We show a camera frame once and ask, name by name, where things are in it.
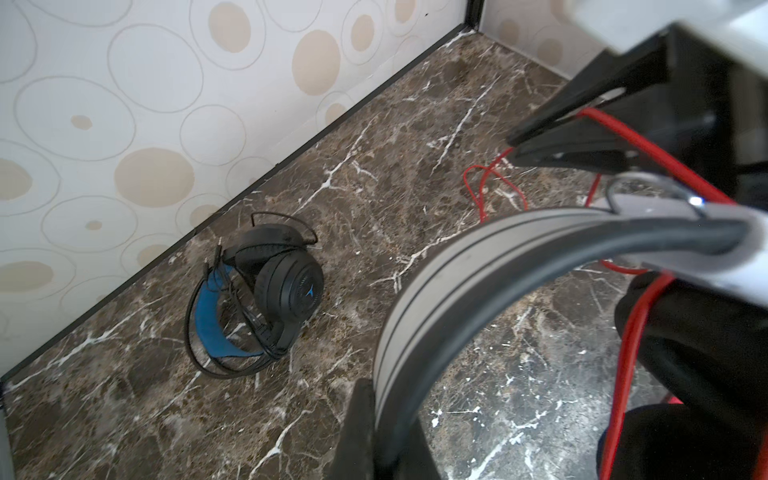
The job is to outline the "black blue headphones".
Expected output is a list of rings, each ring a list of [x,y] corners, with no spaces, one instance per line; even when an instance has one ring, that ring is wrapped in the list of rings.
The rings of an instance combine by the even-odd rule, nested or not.
[[[199,373],[212,379],[253,376],[282,360],[322,300],[324,274],[308,251],[319,241],[315,229],[293,215],[264,213],[306,228],[311,233],[307,239],[285,223],[257,223],[260,214],[251,214],[251,229],[238,243],[216,246],[186,306],[186,354]],[[243,350],[225,334],[218,316],[222,294],[255,338],[257,350]]]

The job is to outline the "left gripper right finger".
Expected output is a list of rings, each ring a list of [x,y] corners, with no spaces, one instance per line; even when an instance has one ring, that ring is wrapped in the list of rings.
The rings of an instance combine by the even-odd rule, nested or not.
[[[416,420],[393,469],[395,480],[440,480],[421,422]]]

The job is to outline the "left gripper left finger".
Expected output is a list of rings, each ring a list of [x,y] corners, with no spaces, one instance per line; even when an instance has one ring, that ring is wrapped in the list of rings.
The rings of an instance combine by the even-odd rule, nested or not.
[[[374,390],[371,379],[355,382],[341,434],[327,479],[364,480],[375,478],[373,434]]]

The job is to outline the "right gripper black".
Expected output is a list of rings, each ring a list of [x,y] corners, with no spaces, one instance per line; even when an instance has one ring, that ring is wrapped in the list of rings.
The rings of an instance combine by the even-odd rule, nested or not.
[[[616,88],[661,86],[661,111],[606,113],[732,198],[767,196],[767,79],[679,26],[625,54],[603,50],[507,142],[516,166],[659,172],[650,156],[587,116],[564,115]]]

